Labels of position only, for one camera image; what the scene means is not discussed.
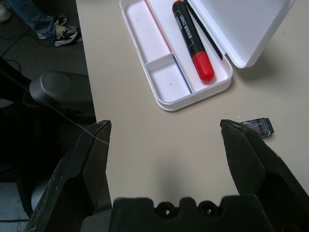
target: red marker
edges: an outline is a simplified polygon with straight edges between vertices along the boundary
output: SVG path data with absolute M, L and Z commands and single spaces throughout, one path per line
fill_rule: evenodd
M 186 4 L 177 0 L 172 9 L 200 79 L 204 82 L 212 81 L 214 70 Z

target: beige tabletop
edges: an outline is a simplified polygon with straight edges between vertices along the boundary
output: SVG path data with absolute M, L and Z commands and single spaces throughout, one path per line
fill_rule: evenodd
M 76 0 L 97 121 L 112 121 L 107 179 L 112 201 L 155 205 L 237 194 L 220 120 L 269 117 L 265 142 L 309 193 L 309 1 L 297 0 L 258 62 L 234 68 L 231 87 L 169 113 L 156 103 L 119 0 Z

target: leg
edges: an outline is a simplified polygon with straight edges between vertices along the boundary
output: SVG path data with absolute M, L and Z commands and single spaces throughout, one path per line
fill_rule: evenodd
M 31 29 L 43 34 L 54 43 L 56 31 L 51 16 L 43 14 L 32 0 L 7 0 L 7 2 Z

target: eraser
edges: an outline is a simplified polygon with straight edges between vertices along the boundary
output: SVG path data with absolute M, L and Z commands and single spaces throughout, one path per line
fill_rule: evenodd
M 241 122 L 242 125 L 254 130 L 261 138 L 271 136 L 275 131 L 270 123 L 269 118 L 259 118 Z

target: shoe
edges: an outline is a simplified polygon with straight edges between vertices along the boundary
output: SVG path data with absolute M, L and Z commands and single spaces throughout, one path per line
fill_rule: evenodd
M 73 42 L 78 34 L 77 27 L 65 27 L 59 24 L 56 24 L 56 40 L 54 45 L 56 47 L 69 44 Z
M 55 22 L 58 23 L 61 26 L 64 26 L 67 23 L 68 17 L 66 17 L 65 15 L 61 15 L 61 16 L 57 16 L 54 18 Z M 41 40 L 45 40 L 47 37 L 44 36 L 43 34 L 39 34 L 38 33 L 38 37 Z
M 10 6 L 4 0 L 0 0 L 0 23 L 5 23 L 11 18 Z

